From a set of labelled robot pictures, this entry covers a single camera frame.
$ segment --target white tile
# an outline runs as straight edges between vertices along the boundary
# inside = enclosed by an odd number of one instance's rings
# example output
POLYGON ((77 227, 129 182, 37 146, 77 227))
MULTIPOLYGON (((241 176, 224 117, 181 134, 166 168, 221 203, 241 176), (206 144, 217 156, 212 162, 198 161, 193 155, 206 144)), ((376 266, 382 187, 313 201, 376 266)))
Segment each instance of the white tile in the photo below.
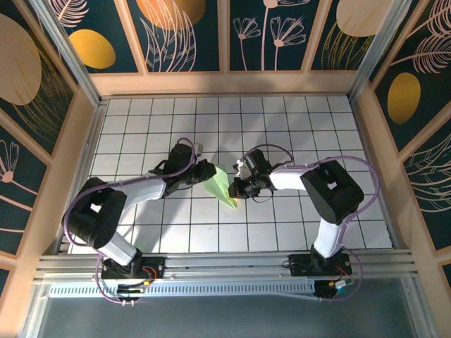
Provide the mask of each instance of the white tile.
MULTIPOLYGON (((189 139, 192 143, 194 143, 194 133, 193 132, 174 132, 171 134, 171 146, 169 151, 178 143, 178 140, 181 138, 189 139)), ((180 141, 180 143, 188 145, 184 139, 180 141)))
POLYGON ((190 252, 218 252, 218 225, 191 225, 190 252))
POLYGON ((144 201, 136 205, 135 224, 161 224, 163 220, 163 199, 144 201))
POLYGON ((320 221, 318 212, 316 211, 310 197, 300 197, 302 207, 302 218, 304 222, 320 221))
POLYGON ((217 97, 198 97, 196 114, 217 114, 218 98, 217 97))
POLYGON ((287 113, 308 113, 307 103, 303 96, 285 96, 287 113))
POLYGON ((166 199, 164 201, 163 224, 190 223, 191 199, 166 199))
POLYGON ((339 150, 335 132, 313 132, 317 150, 339 150))
POLYGON ((310 164, 318 161, 316 151, 293 151, 293 156, 295 157, 295 165, 310 164))
POLYGON ((163 225, 161 231, 160 252, 188 252, 190 245, 189 225, 163 225))
POLYGON ((172 116, 151 116, 149 123, 149 132, 171 132, 171 128, 172 116))
POLYGON ((374 183, 369 171, 350 172, 350 176, 360 186, 365 195, 374 194, 374 183))
POLYGON ((146 153, 168 153, 171 134, 148 134, 146 153))
POLYGON ((218 116, 203 115, 196 116, 196 132, 217 132, 218 116))
POLYGON ((277 223, 276 229, 279 250, 307 250, 302 222, 277 223))
POLYGON ((360 221, 367 249, 392 248, 392 241, 384 221, 360 221))
MULTIPOLYGON (((354 156, 367 161, 363 150, 343 150, 342 153, 343 156, 354 156)), ((345 160, 345 165, 347 171, 369 171, 369 168, 366 165, 357 161, 345 160)))
POLYGON ((129 116, 125 132, 144 132, 149 129, 150 116, 129 116))
POLYGON ((121 134, 105 134, 100 135, 97 153, 99 154, 119 154, 122 146, 121 134))
POLYGON ((318 237, 319 221, 304 223, 305 235, 307 236, 307 250, 310 250, 314 244, 315 239, 318 237))
POLYGON ((233 169, 233 165, 237 163, 237 160, 242 158, 242 152, 228 152, 228 153, 219 153, 219 162, 218 164, 225 168, 228 174, 235 173, 233 169))
POLYGON ((108 110, 106 111, 106 115, 107 116, 127 115, 129 107, 130 107, 129 99, 110 100, 108 104, 108 110))
POLYGON ((242 151, 242 133, 220 132, 219 151, 242 151))
POLYGON ((167 160, 168 154, 145 154, 144 163, 142 164, 142 174, 154 169, 162 160, 167 160))
POLYGON ((174 114, 195 114, 196 98, 186 97, 175 99, 174 114))
POLYGON ((146 141, 147 134, 125 134, 121 153, 144 153, 146 141))
POLYGON ((274 197, 276 222, 302 222, 299 197, 274 197))
POLYGON ((273 223, 248 224, 250 251, 277 250, 276 227, 273 223))
POLYGON ((357 150, 362 148, 362 141, 357 131, 337 131, 338 141, 342 150, 357 150))
POLYGON ((342 244, 348 249, 365 249, 362 231, 360 231, 359 222, 351 222, 343 236, 342 244))
POLYGON ((290 132, 293 150, 316 150, 312 132, 290 132))
POLYGON ((265 120, 263 114, 241 115, 243 132, 264 132, 265 120))
POLYGON ((242 97, 241 112, 263 113, 263 105, 261 104, 261 97, 242 97))
POLYGON ((141 175, 144 154, 121 154, 117 175, 141 175))
POLYGON ((284 113, 285 103, 283 97, 268 96, 263 98, 263 110, 265 113, 284 113))
MULTIPOLYGON (((365 206, 372 197, 372 195, 365 195, 364 200, 359 205, 359 209, 365 206)), ((383 220, 379 200, 376 199, 363 213, 359 214, 358 217, 360 220, 383 220)))
POLYGON ((269 152, 269 163, 275 165, 276 163, 284 163, 289 161, 290 157, 284 151, 270 151, 269 152))
POLYGON ((122 134, 127 123, 127 116, 106 116, 102 134, 122 134))
POLYGON ((273 132, 282 132, 288 130, 286 114, 267 114, 265 113, 266 130, 273 132))
POLYGON ((129 115, 150 115, 152 99, 133 99, 129 115))
POLYGON ((237 204, 238 207, 234 209, 219 202, 219 223, 246 223, 246 203, 238 199, 237 204))
POLYGON ((333 124, 336 130, 356 130, 352 113, 332 113, 333 124))
MULTIPOLYGON (((249 151, 250 149, 258 146, 259 144, 266 144, 266 136, 264 132, 243 132, 242 141, 244 145, 244 151, 249 151)), ((263 146, 260 148, 262 151, 266 151, 267 147, 263 146)))
POLYGON ((305 99, 310 113, 329 112, 329 104, 325 96, 307 96, 305 99))
POLYGON ((310 121, 313 130, 335 130, 332 116, 329 113, 310 114, 310 121))
POLYGON ((172 132, 194 132, 196 115, 174 115, 172 132))
POLYGON ((96 155, 91 175, 115 175, 119 155, 96 155))
POLYGON ((124 237, 127 242, 132 242, 133 225, 119 225, 116 228, 116 231, 119 235, 124 237))
POLYGON ((288 127, 290 131, 311 130, 309 114, 288 114, 288 127))
MULTIPOLYGON (((318 151, 318 159, 323 160, 328 157, 335 157, 335 156, 341 156, 341 151, 339 150, 321 150, 318 151)), ((338 163, 345 167, 345 164, 343 163, 343 160, 338 160, 338 163)))
MULTIPOLYGON (((291 151, 291 140, 289 132, 267 132, 266 139, 269 144, 275 144, 282 148, 291 151)), ((270 147, 269 150, 277 150, 277 148, 270 147)))
POLYGON ((346 112, 351 111, 351 106, 346 96, 327 96, 330 111, 346 112))
POLYGON ((246 224, 220 224, 219 251, 247 251, 246 224))
POLYGON ((159 252, 160 236, 160 225, 136 225, 133 229, 132 245, 143 253, 155 254, 159 252))
POLYGON ((152 115, 172 115, 174 99, 154 99, 152 115))
POLYGON ((129 206, 122 210, 119 225, 131 225, 135 222, 136 206, 129 206))
POLYGON ((247 222, 274 222, 274 207, 273 200, 264 198, 257 198, 257 202, 252 199, 247 200, 247 222))
POLYGON ((220 114, 239 114, 241 113, 239 97, 220 97, 219 98, 220 114))
POLYGON ((196 132, 194 141, 202 144, 205 152, 218 151, 218 134, 214 132, 196 132))
POLYGON ((220 132, 240 132, 241 131, 241 115, 240 114, 219 115, 219 131, 220 132))
POLYGON ((191 223, 218 224, 218 199, 192 199, 191 223))

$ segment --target flower drawing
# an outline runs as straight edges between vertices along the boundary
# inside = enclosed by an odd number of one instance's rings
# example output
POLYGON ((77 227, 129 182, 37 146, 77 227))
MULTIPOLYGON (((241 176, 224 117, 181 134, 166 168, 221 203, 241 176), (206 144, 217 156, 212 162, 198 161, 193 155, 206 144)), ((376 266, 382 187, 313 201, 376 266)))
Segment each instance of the flower drawing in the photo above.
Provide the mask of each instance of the flower drawing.
POLYGON ((304 26, 302 20, 304 18, 286 18, 281 24, 280 16, 271 19, 271 34, 273 35, 274 46, 276 46, 276 54, 274 56, 274 70, 277 70, 278 50, 284 46, 294 46, 302 44, 306 41, 306 35, 302 34, 304 26))
MULTIPOLYGON (((6 142, 0 139, 0 189, 2 184, 12 183, 31 194, 37 195, 37 192, 34 192, 33 190, 28 189, 27 187, 24 187, 23 185, 17 183, 14 180, 14 170, 16 169, 18 159, 19 159, 19 146, 14 142, 11 142, 8 147, 6 142)), ((26 211, 32 210, 32 208, 30 208, 29 206, 14 201, 1 194, 0 200, 5 201, 6 203, 12 204, 14 206, 17 206, 18 208, 22 208, 26 211)), ((0 227, 0 230, 7 232, 23 232, 22 230, 5 229, 2 227, 0 227)))
POLYGON ((242 40, 259 37, 261 35, 261 30, 258 29, 259 25, 255 21, 255 18, 245 18, 243 21, 241 21, 240 18, 233 19, 233 27, 238 35, 238 39, 240 39, 242 64, 245 67, 245 70, 247 70, 245 52, 242 48, 242 40))

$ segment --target leaf drawing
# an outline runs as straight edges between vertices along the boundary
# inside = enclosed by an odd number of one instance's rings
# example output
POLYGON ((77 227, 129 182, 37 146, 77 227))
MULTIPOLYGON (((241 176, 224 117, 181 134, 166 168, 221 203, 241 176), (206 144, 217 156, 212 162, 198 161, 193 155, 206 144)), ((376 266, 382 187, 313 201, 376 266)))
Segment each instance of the leaf drawing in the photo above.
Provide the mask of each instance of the leaf drawing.
POLYGON ((429 18, 407 35, 407 38, 418 32, 425 25, 429 32, 437 37, 451 34, 451 0, 435 0, 429 18))
POLYGON ((390 66, 407 60, 413 60, 417 72, 440 73, 440 69, 445 68, 451 61, 451 35, 446 37, 431 35, 424 38, 416 48, 414 55, 401 58, 391 63, 390 66))
POLYGON ((451 209, 451 135, 438 145, 411 155, 405 168, 422 211, 438 213, 451 209))
POLYGON ((49 0, 63 27, 77 27, 89 11, 87 0, 49 0))
POLYGON ((180 12, 173 1, 174 15, 162 0, 155 4, 144 1, 147 17, 154 24, 148 25, 140 19, 147 35, 146 64, 150 72, 191 71, 197 54, 196 36, 191 20, 185 12, 180 12))

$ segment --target cable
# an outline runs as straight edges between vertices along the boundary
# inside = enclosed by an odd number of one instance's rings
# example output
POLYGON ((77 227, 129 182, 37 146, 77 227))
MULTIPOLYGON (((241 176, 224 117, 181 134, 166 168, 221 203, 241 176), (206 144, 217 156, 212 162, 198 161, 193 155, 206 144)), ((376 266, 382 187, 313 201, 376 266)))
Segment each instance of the cable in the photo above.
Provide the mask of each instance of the cable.
MULTIPOLYGON (((82 192, 81 194, 77 195, 74 198, 74 200, 72 201, 72 203, 69 204, 69 207, 66 210, 66 213, 64 214, 64 217, 63 217, 64 235, 67 237, 68 241, 72 245, 75 245, 75 246, 87 246, 87 244, 77 243, 75 240, 73 240, 73 238, 71 237, 71 235, 69 233, 69 229, 68 229, 69 215, 72 212, 72 210, 74 209, 74 207, 77 204, 77 202, 79 200, 81 200, 83 197, 85 197, 85 196, 87 196, 89 194, 92 194, 93 192, 98 192, 99 190, 103 190, 103 189, 106 189, 106 188, 114 188, 114 187, 119 187, 119 186, 122 187, 123 185, 133 184, 133 183, 137 183, 137 182, 141 182, 141 181, 145 181, 145 180, 155 180, 157 178, 175 177, 177 175, 183 174, 186 170, 190 169, 191 166, 193 164, 195 164, 195 162, 196 162, 196 155, 195 155, 194 144, 189 139, 187 139, 186 137, 181 137, 180 139, 177 140, 177 143, 180 143, 180 141, 186 141, 190 145, 192 152, 191 152, 190 162, 183 169, 180 169, 178 172, 172 173, 172 174, 167 174, 167 175, 155 175, 155 176, 150 176, 148 174, 145 174, 143 176, 134 177, 134 178, 131 178, 129 180, 110 182, 110 183, 106 183, 106 184, 100 185, 98 187, 93 187, 93 188, 87 189, 84 192, 82 192)), ((94 249, 94 250, 99 254, 99 257, 97 259, 96 271, 95 271, 95 274, 94 274, 94 278, 95 278, 96 285, 97 285, 97 288, 99 289, 100 294, 107 301, 110 301, 111 303, 122 304, 122 305, 126 305, 126 304, 133 305, 135 303, 134 301, 119 301, 119 300, 116 300, 116 299, 112 299, 110 296, 108 296, 104 292, 104 290, 102 290, 102 288, 100 286, 100 281, 99 281, 99 264, 101 263, 102 257, 105 257, 105 255, 102 252, 98 251, 97 249, 94 249)))

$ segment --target beige circle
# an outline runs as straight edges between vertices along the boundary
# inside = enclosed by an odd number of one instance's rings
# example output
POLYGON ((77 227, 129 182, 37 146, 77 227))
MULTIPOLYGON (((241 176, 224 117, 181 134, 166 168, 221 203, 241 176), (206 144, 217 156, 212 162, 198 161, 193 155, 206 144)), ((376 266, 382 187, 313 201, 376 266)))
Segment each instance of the beige circle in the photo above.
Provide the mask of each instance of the beige circle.
POLYGON ((379 32, 393 0, 340 0, 337 24, 352 37, 369 37, 379 32))
POLYGON ((41 85, 39 49, 16 21, 0 14, 0 97, 16 105, 30 103, 41 85))

